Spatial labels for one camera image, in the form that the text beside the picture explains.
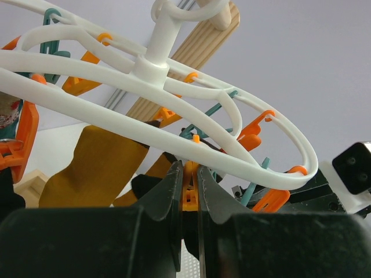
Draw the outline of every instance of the perforated metal surface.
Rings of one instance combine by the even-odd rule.
[[[188,253],[184,241],[181,241],[181,271],[177,273],[177,278],[199,278],[199,262]]]

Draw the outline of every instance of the wooden block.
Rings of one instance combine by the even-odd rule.
[[[39,170],[23,176],[22,180],[14,184],[14,192],[26,201],[26,208],[39,207],[39,199],[48,177]]]
[[[230,11],[232,20],[225,31],[215,29],[208,20],[198,23],[173,55],[172,59],[196,70],[201,69],[239,26],[239,11],[232,2],[230,2]],[[168,76],[178,80],[184,78],[184,76],[178,76],[172,73]],[[160,105],[140,97],[126,116],[144,122],[152,120],[160,108]]]

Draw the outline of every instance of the teal clothespin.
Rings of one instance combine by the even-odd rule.
[[[268,169],[268,166],[270,163],[271,163],[271,159],[265,158],[261,164],[261,168]],[[247,187],[245,193],[243,194],[242,199],[241,199],[241,204],[244,205],[245,207],[248,205],[251,197],[253,196],[255,187],[256,187],[256,184],[251,182],[249,186]]]
[[[44,20],[43,20],[42,25],[50,25],[50,16],[52,14],[62,16],[61,13],[57,9],[54,9],[54,8],[47,9],[44,13]],[[59,20],[53,19],[53,22],[58,23]],[[58,51],[58,47],[59,47],[59,41],[43,42],[40,45],[40,53],[54,54],[55,52]]]
[[[237,91],[233,91],[232,93],[229,93],[229,96],[231,98],[233,98],[238,92]],[[220,103],[217,103],[215,104],[214,106],[212,106],[209,110],[207,110],[205,112],[205,114],[207,116],[211,116],[213,115],[216,111],[218,111],[219,109],[221,108],[221,104]],[[208,138],[209,136],[207,134],[205,134],[201,129],[197,128],[196,126],[194,125],[189,125],[188,127],[186,127],[180,134],[179,136],[180,137],[183,137],[185,139],[192,139],[192,134],[191,134],[191,131],[195,129],[197,131],[197,135],[199,135],[199,137],[201,139],[204,139],[204,138]],[[227,132],[232,132],[233,129],[226,129]]]
[[[47,9],[44,14],[43,25],[50,25],[50,16],[52,14],[56,14],[58,16],[62,16],[61,13],[54,8]],[[52,19],[54,23],[58,23],[59,20]],[[71,53],[68,51],[58,51],[59,48],[59,41],[51,41],[51,42],[43,42],[40,44],[40,53],[42,54],[51,54],[57,55],[61,57],[71,58]],[[57,74],[45,74],[45,80],[49,83],[55,84],[57,83],[60,75]]]
[[[56,51],[53,53],[53,55],[57,55],[57,56],[61,56],[61,57],[66,57],[66,58],[71,58],[71,53],[68,52],[68,51]],[[45,80],[48,82],[48,83],[51,83],[51,84],[56,84],[60,75],[58,74],[44,74],[44,77],[45,77]]]

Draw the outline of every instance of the white ceiling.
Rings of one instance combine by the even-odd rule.
[[[154,23],[153,1],[54,0],[51,1],[96,24],[146,45]],[[319,160],[331,160],[356,141],[371,138],[371,1],[361,0],[235,0],[241,25],[203,71],[249,91],[287,116],[307,136]],[[0,3],[1,44],[42,23],[42,17]],[[173,50],[195,23],[187,23]],[[68,42],[61,47],[80,58],[82,47]],[[83,97],[104,105],[114,88],[99,87]],[[128,94],[118,111],[126,113],[136,97]],[[193,101],[207,110],[214,103]],[[239,106],[248,124],[258,114]],[[75,122],[40,109],[41,129]],[[215,117],[230,127],[224,114]],[[168,127],[178,134],[184,120]],[[270,123],[263,123],[262,145],[252,152],[259,161],[269,156],[274,170],[285,171],[300,164],[299,152]],[[157,150],[141,165],[144,172],[157,158]],[[224,186],[246,186],[229,178]]]

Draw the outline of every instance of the black plastic part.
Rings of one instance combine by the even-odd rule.
[[[0,171],[0,224],[13,211],[26,207],[23,197],[14,192],[12,170]]]
[[[371,277],[359,216],[256,214],[223,191],[198,170],[201,277]]]
[[[332,165],[353,195],[371,189],[371,143],[355,143],[334,158]]]
[[[0,225],[0,277],[176,277],[182,179],[176,162],[132,207],[12,213]]]

